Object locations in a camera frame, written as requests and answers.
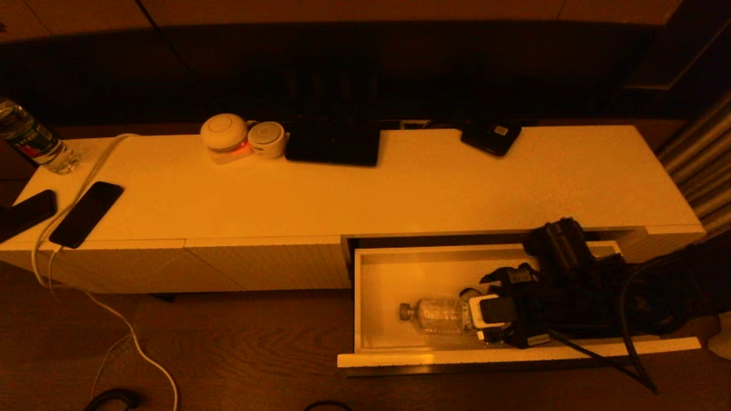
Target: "white device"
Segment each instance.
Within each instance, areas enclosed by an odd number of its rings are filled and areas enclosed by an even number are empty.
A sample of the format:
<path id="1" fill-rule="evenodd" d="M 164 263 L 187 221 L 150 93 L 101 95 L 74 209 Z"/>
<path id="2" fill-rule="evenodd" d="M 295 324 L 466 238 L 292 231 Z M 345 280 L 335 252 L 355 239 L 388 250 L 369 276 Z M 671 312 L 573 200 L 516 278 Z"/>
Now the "white device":
<path id="1" fill-rule="evenodd" d="M 499 298 L 497 294 L 481 295 L 480 297 L 473 297 L 469 299 L 469 312 L 472 316 L 472 323 L 478 330 L 483 328 L 501 328 L 508 323 L 486 323 L 485 319 L 482 318 L 482 310 L 480 309 L 480 301 L 490 300 L 492 298 Z"/>
<path id="2" fill-rule="evenodd" d="M 200 136 L 211 159 L 218 165 L 247 157 L 253 153 L 247 135 L 249 128 L 243 118 L 224 113 L 206 120 L 200 127 Z"/>
<path id="3" fill-rule="evenodd" d="M 287 147 L 287 136 L 284 127 L 274 121 L 265 121 L 251 128 L 249 142 L 254 152 L 268 159 L 284 154 Z"/>

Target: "cabinet top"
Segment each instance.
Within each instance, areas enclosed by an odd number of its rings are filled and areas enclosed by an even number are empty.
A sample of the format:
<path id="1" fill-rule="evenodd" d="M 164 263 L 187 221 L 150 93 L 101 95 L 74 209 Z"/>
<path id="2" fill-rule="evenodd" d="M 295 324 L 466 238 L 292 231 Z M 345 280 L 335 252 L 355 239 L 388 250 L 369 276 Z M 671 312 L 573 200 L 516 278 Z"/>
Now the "cabinet top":
<path id="1" fill-rule="evenodd" d="M 68 176 L 39 168 L 18 201 L 52 189 L 62 209 L 110 141 L 67 140 L 80 167 Z M 476 234 L 567 216 L 587 230 L 699 224 L 632 126 L 525 127 L 502 158 L 463 144 L 457 130 L 383 131 L 375 168 L 256 155 L 215 165 L 198 135 L 134 136 L 97 180 L 125 192 L 87 243 Z M 42 226 L 0 249 L 29 248 Z"/>

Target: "bottle cap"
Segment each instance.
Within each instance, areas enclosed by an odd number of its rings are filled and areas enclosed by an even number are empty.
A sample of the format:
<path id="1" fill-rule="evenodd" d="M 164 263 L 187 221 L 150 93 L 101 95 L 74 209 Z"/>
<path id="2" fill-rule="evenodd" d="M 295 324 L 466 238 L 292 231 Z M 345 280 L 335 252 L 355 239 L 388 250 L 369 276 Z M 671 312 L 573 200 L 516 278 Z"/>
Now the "bottle cap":
<path id="1" fill-rule="evenodd" d="M 398 308 L 398 318 L 401 318 L 403 321 L 408 321 L 411 319 L 413 312 L 414 310 L 409 304 L 401 303 L 401 306 Z"/>

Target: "smartphone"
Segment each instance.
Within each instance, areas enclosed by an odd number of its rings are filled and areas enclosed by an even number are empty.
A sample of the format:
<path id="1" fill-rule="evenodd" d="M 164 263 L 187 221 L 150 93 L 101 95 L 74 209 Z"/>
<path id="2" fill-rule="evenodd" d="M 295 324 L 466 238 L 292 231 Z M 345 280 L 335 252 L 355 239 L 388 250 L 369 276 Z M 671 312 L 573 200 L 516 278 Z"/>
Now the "smartphone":
<path id="1" fill-rule="evenodd" d="M 78 248 L 123 191 L 122 187 L 103 181 L 92 184 L 48 239 L 66 248 Z"/>
<path id="2" fill-rule="evenodd" d="M 500 124 L 470 124 L 462 131 L 462 142 L 502 157 L 520 135 L 522 128 Z"/>
<path id="3" fill-rule="evenodd" d="M 0 243 L 56 214 L 56 193 L 41 191 L 7 210 L 0 211 Z"/>

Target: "plastic bottle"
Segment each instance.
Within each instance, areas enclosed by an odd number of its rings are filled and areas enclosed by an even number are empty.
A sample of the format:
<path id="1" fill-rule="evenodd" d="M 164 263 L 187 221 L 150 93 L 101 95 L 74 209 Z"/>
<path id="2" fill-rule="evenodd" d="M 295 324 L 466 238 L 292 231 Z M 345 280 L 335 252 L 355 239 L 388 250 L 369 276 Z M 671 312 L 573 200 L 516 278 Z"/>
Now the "plastic bottle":
<path id="1" fill-rule="evenodd" d="M 58 136 L 30 113 L 0 96 L 0 137 L 36 163 L 57 174 L 71 173 L 79 159 Z"/>
<path id="2" fill-rule="evenodd" d="M 403 321 L 429 334 L 461 334 L 469 327 L 469 306 L 460 298 L 422 298 L 414 306 L 401 304 Z"/>

